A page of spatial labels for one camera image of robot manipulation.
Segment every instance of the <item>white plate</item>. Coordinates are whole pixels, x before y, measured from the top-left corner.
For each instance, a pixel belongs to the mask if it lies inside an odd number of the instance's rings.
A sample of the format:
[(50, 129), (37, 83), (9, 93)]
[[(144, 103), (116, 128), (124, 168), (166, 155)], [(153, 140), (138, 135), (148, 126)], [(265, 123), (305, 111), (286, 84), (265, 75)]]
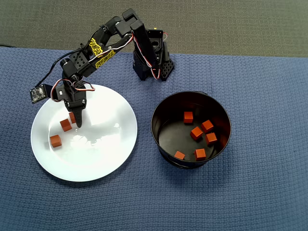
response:
[[(54, 176), (89, 181), (120, 167), (134, 148), (137, 120), (129, 103), (117, 92), (94, 85), (87, 92), (82, 127), (76, 123), (64, 132), (60, 121), (69, 119), (63, 102), (48, 100), (32, 125), (31, 145), (39, 164)], [(53, 148), (50, 136), (59, 135), (62, 146)]]

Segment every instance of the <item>plate rim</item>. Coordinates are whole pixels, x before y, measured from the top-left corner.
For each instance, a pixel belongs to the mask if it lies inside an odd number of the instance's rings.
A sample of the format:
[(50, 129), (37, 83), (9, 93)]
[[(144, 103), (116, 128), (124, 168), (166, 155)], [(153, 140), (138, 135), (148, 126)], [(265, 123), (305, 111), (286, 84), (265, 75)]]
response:
[(34, 149), (33, 149), (33, 144), (32, 144), (32, 135), (33, 135), (33, 134), (32, 134), (32, 131), (33, 131), (33, 125), (34, 125), (34, 123), (35, 123), (35, 121), (36, 121), (36, 119), (37, 119), (37, 116), (38, 116), (39, 112), (42, 110), (42, 108), (43, 108), (44, 106), (46, 106), (46, 104), (47, 104), (49, 101), (51, 101), (51, 99), (48, 99), (48, 100), (39, 108), (39, 110), (37, 111), (37, 113), (36, 113), (36, 115), (35, 115), (35, 117), (34, 117), (34, 120), (33, 120), (33, 122), (32, 122), (31, 132), (30, 132), (31, 149), (32, 149), (32, 153), (33, 153), (33, 155), (34, 155), (36, 161), (39, 163), (39, 165), (40, 165), (45, 171), (47, 171), (49, 174), (51, 174), (51, 175), (53, 175), (53, 176), (55, 176), (55, 177), (57, 177), (57, 178), (59, 178), (59, 179), (65, 180), (65, 181), (70, 181), (70, 182), (87, 182), (87, 181), (97, 180), (97, 179), (103, 178), (103, 177), (105, 177), (105, 176), (108, 176), (108, 175), (111, 174), (112, 172), (116, 171), (119, 167), (121, 167), (121, 166), (125, 163), (125, 161), (127, 161), (127, 159), (129, 158), (129, 156), (130, 156), (131, 153), (133, 152), (133, 150), (134, 150), (134, 148), (135, 148), (135, 145), (136, 145), (136, 142), (137, 142), (137, 137), (138, 137), (138, 122), (137, 122), (136, 114), (135, 114), (133, 108), (131, 107), (130, 103), (127, 101), (127, 99), (126, 99), (124, 96), (122, 96), (120, 93), (118, 93), (117, 91), (115, 91), (115, 90), (113, 90), (113, 89), (111, 89), (111, 88), (108, 88), (108, 87), (105, 87), (105, 86), (102, 86), (102, 85), (98, 85), (98, 84), (92, 84), (92, 86), (94, 86), (94, 87), (96, 87), (96, 88), (103, 87), (103, 88), (112, 90), (112, 91), (114, 91), (116, 94), (120, 95), (120, 96), (128, 103), (128, 105), (130, 106), (130, 108), (131, 108), (131, 110), (132, 110), (132, 112), (133, 112), (133, 114), (134, 114), (135, 121), (136, 121), (136, 136), (135, 136), (135, 141), (134, 141), (134, 144), (133, 144), (133, 146), (132, 146), (132, 149), (131, 149), (130, 152), (129, 152), (129, 155), (125, 158), (125, 160), (124, 160), (116, 169), (112, 170), (111, 172), (109, 172), (109, 173), (107, 173), (107, 174), (105, 174), (105, 175), (103, 175), (103, 176), (101, 176), (101, 177), (95, 177), (95, 178), (92, 178), (92, 179), (89, 179), (89, 180), (68, 180), (68, 179), (64, 179), (63, 177), (57, 176), (56, 174), (53, 174), (53, 173), (51, 173), (50, 171), (48, 171), (48, 170), (44, 167), (44, 165), (42, 165), (42, 163), (38, 160), (37, 156), (35, 155), (35, 152), (34, 152)]

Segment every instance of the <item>bowl rim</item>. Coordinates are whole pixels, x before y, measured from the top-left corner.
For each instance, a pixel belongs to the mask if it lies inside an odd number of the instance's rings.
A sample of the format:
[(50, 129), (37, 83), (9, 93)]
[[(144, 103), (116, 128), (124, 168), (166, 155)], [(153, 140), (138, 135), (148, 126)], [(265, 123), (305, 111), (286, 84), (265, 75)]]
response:
[(169, 98), (169, 97), (171, 97), (171, 96), (174, 96), (174, 95), (177, 95), (177, 94), (182, 94), (182, 93), (187, 93), (187, 92), (202, 94), (202, 95), (205, 95), (205, 96), (207, 96), (207, 97), (213, 99), (214, 101), (216, 101), (216, 102), (222, 107), (222, 109), (225, 111), (225, 113), (227, 114), (227, 117), (228, 117), (228, 120), (229, 120), (229, 123), (230, 123), (230, 135), (229, 135), (228, 141), (227, 141), (226, 145), (224, 146), (224, 148), (221, 149), (221, 151), (220, 151), (217, 155), (215, 155), (215, 156), (213, 156), (213, 157), (211, 157), (211, 158), (209, 158), (209, 159), (202, 160), (202, 161), (180, 160), (181, 162), (186, 162), (186, 163), (202, 163), (202, 162), (205, 163), (205, 162), (207, 162), (207, 161), (209, 161), (209, 160), (211, 160), (211, 159), (214, 159), (215, 157), (217, 157), (218, 155), (220, 155), (220, 154), (225, 150), (225, 148), (227, 147), (227, 145), (228, 145), (228, 143), (229, 143), (229, 140), (230, 140), (230, 138), (231, 138), (231, 134), (232, 134), (232, 124), (231, 124), (231, 120), (230, 120), (230, 117), (229, 117), (228, 112), (226, 111), (226, 109), (225, 109), (217, 100), (215, 100), (213, 97), (209, 96), (207, 93), (202, 92), (202, 91), (193, 91), (193, 90), (191, 90), (191, 91), (180, 91), (180, 92), (176, 92), (176, 93), (173, 93), (173, 94), (171, 94), (171, 95), (165, 97), (165, 98), (156, 106), (156, 108), (154, 109), (154, 111), (153, 111), (153, 113), (152, 113), (152, 118), (151, 118), (151, 133), (152, 133), (153, 139), (154, 139), (154, 141), (156, 142), (156, 144), (158, 145), (158, 147), (161, 148), (161, 149), (162, 149), (165, 153), (167, 153), (169, 156), (175, 158), (173, 155), (171, 155), (169, 152), (167, 152), (165, 149), (163, 149), (162, 146), (160, 146), (159, 143), (158, 143), (158, 141), (155, 139), (154, 134), (153, 134), (153, 129), (152, 129), (153, 116), (154, 116), (155, 111), (156, 111), (157, 108), (159, 107), (159, 105), (160, 105), (164, 100), (166, 100), (167, 98)]

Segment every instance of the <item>yellow label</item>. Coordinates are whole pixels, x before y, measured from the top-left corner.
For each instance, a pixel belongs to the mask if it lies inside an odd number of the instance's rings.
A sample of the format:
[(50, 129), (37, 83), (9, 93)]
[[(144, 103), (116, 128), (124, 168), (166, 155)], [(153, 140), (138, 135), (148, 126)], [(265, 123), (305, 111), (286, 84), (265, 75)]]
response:
[(99, 55), (103, 52), (100, 45), (98, 45), (94, 38), (91, 38), (91, 42), (89, 44), (94, 52), (95, 55)]
[(103, 65), (104, 63), (106, 63), (109, 59), (112, 58), (112, 56), (114, 56), (116, 53), (111, 50), (105, 57), (101, 58), (100, 61), (98, 61), (96, 64), (95, 64), (95, 67), (96, 69), (99, 68), (101, 65)]

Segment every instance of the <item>blue tablecloth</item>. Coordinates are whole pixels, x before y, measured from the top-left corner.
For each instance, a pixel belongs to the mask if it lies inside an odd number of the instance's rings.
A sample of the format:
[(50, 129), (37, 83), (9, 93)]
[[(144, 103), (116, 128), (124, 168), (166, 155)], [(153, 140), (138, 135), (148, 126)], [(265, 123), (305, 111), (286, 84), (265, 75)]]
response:
[[(138, 138), (128, 160), (95, 181), (47, 173), (31, 150), (43, 103), (29, 90), (65, 51), (0, 49), (0, 230), (308, 230), (308, 59), (171, 55), (167, 82), (140, 81), (132, 53), (119, 53), (88, 79), (131, 104)], [(61, 78), (58, 65), (46, 83)], [(179, 169), (150, 131), (158, 103), (204, 91), (230, 115), (224, 152), (203, 167)]]

